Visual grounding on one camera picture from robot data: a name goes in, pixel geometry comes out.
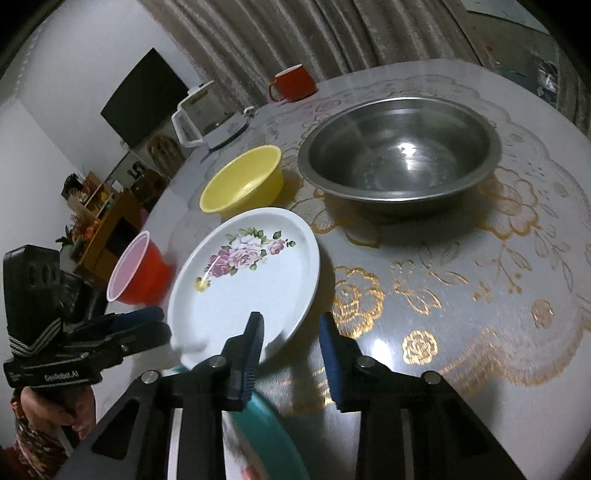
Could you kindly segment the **person left hand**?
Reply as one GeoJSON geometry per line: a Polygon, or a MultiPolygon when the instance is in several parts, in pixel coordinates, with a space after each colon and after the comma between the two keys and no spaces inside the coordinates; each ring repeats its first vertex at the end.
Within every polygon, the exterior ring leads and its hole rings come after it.
{"type": "Polygon", "coordinates": [[[30,387],[20,394],[20,405],[29,425],[38,432],[59,439],[63,426],[71,427],[83,440],[96,425],[96,403],[91,387],[76,389],[70,410],[42,398],[30,387]]]}

